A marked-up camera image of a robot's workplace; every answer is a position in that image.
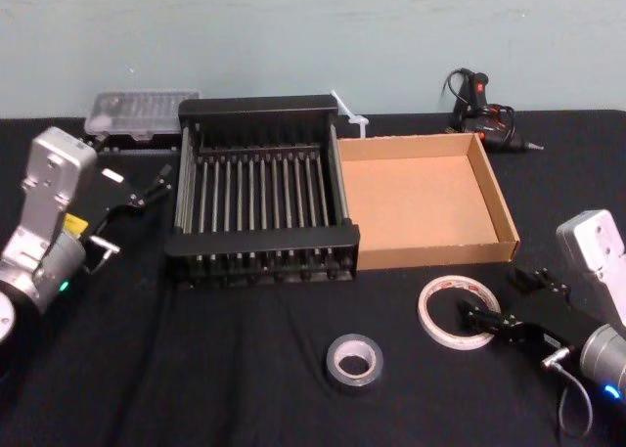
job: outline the cardboard box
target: cardboard box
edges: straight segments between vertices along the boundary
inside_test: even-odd
[[[519,236],[475,134],[339,141],[358,269],[510,261]]]

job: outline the clear tape roll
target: clear tape roll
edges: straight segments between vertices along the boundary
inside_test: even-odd
[[[478,296],[482,300],[489,310],[494,312],[500,312],[500,304],[496,296],[483,284],[474,279],[466,278],[465,276],[442,276],[441,278],[434,279],[424,286],[418,299],[418,316],[420,317],[420,323],[424,327],[425,331],[439,344],[443,344],[451,349],[457,349],[461,351],[470,351],[478,349],[479,347],[487,344],[493,335],[489,333],[481,333],[474,336],[459,336],[452,335],[444,332],[439,328],[430,318],[428,314],[428,300],[432,295],[439,291],[446,289],[465,289]]]

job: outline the white cable tie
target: white cable tie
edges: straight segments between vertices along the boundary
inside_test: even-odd
[[[361,114],[354,114],[343,102],[343,100],[339,97],[335,90],[331,91],[331,95],[333,95],[336,99],[336,102],[339,104],[341,110],[347,114],[348,122],[350,124],[358,124],[359,125],[359,137],[361,139],[365,139],[365,126],[370,123],[370,120]]]

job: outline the yellow warning label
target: yellow warning label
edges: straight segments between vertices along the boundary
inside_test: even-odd
[[[80,217],[66,214],[66,221],[63,224],[63,228],[78,238],[85,231],[88,225],[87,221],[82,220]]]

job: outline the table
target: table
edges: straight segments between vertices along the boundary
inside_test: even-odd
[[[369,118],[372,135],[445,126],[443,114]],[[32,137],[49,125],[79,135],[82,123],[0,121],[1,243],[17,224]],[[521,112],[518,129],[546,150],[490,156],[522,240],[516,261],[547,266],[573,286],[575,304],[599,315],[593,291],[567,269],[555,230],[602,207],[626,234],[626,113]],[[343,123],[340,132],[353,135],[356,127]],[[102,164],[142,185],[165,161],[176,159],[107,156]],[[110,238],[122,255],[89,283],[74,280],[57,300],[28,366],[5,387],[1,445],[559,445],[557,376],[496,340],[471,352],[440,346],[416,315],[420,289],[444,274],[473,277],[506,305],[516,298],[505,280],[509,265],[176,292],[162,277],[170,209],[117,224]],[[371,337],[384,353],[381,385],[364,396],[340,394],[324,376],[329,344],[346,333]],[[625,445],[625,411],[591,387],[592,433],[561,445]],[[568,415],[581,426],[582,410]]]

